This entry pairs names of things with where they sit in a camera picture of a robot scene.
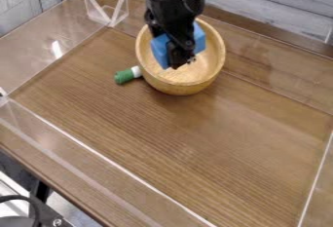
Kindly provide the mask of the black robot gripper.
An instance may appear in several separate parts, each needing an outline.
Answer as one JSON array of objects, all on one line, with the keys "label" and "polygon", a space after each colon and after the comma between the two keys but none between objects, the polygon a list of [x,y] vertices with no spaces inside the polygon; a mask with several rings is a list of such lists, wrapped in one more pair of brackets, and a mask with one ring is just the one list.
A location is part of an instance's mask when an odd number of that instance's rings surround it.
[{"label": "black robot gripper", "polygon": [[203,12],[206,0],[145,0],[144,20],[155,37],[165,34],[167,64],[178,69],[195,56],[194,20]]}]

